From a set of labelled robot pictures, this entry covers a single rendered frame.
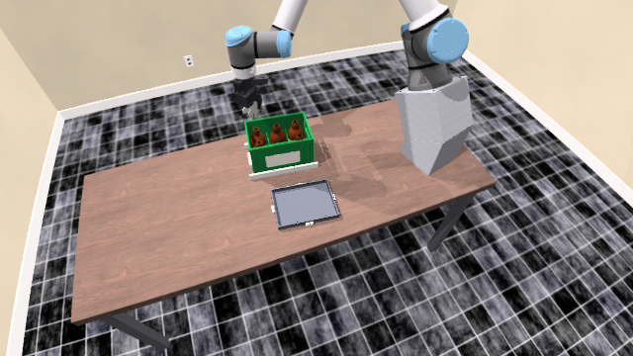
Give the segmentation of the green bottle crate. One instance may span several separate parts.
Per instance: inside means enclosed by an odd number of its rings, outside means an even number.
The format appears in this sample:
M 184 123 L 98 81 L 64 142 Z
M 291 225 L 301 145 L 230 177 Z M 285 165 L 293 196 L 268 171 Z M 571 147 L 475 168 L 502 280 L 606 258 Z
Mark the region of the green bottle crate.
M 289 142 L 288 129 L 292 125 L 292 120 L 298 120 L 299 126 L 304 131 L 304 139 Z M 286 141 L 270 144 L 270 133 L 273 125 L 279 124 L 281 130 L 286 135 Z M 251 158 L 253 173 L 270 171 L 280 168 L 297 166 L 314 162 L 314 138 L 306 123 L 295 114 L 288 114 L 270 118 L 263 118 L 245 121 L 245 131 Z M 247 127 L 247 128 L 246 128 Z M 262 147 L 251 147 L 249 139 L 253 134 L 253 128 L 259 127 L 259 132 L 266 137 L 267 145 Z M 248 132 L 248 134 L 247 134 Z M 249 136 L 249 139 L 248 139 Z M 267 142 L 268 137 L 268 142 Z

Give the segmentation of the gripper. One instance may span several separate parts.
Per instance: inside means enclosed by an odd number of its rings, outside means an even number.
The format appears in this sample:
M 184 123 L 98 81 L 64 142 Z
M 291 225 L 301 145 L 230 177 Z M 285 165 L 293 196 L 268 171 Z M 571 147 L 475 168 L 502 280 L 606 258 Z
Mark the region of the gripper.
M 232 96 L 233 102 L 236 102 L 237 105 L 244 107 L 242 112 L 244 114 L 248 113 L 248 116 L 252 116 L 253 119 L 257 117 L 262 105 L 262 98 L 259 89 L 256 85 L 250 85 L 250 82 L 254 79 L 254 77 L 255 76 L 249 79 L 234 78 L 232 80 L 234 90 L 231 92 L 231 94 L 234 95 L 234 97 Z

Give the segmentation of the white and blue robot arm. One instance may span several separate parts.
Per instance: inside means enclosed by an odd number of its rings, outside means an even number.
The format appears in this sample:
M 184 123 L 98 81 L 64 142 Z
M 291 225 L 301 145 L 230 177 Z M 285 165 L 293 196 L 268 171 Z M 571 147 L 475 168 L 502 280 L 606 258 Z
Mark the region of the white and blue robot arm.
M 445 63 L 464 54 L 469 43 L 467 27 L 437 0 L 399 1 L 410 20 L 401 26 L 409 70 L 408 91 L 426 91 L 451 83 L 452 74 Z M 226 46 L 232 76 L 253 77 L 255 58 L 290 57 L 291 38 L 307 3 L 308 0 L 283 0 L 271 32 L 252 32 L 245 26 L 229 30 Z

